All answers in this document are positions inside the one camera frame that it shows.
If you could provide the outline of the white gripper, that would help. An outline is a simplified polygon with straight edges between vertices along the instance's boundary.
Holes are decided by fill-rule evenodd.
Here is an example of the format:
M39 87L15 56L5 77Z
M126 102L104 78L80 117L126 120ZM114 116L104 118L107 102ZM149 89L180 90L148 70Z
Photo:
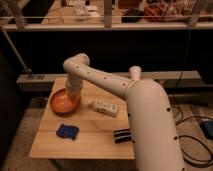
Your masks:
M68 77L65 83L65 89L67 91L69 99L79 100L81 97L82 87L83 87L82 79Z

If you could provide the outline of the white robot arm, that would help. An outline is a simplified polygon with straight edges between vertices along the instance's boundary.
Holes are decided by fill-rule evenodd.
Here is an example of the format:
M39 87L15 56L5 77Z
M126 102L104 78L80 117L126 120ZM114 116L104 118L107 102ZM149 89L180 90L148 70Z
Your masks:
M137 171L186 171L170 101L159 83L142 78L137 66L129 78L94 69L84 53L66 59L63 68L70 94L87 80L126 102Z

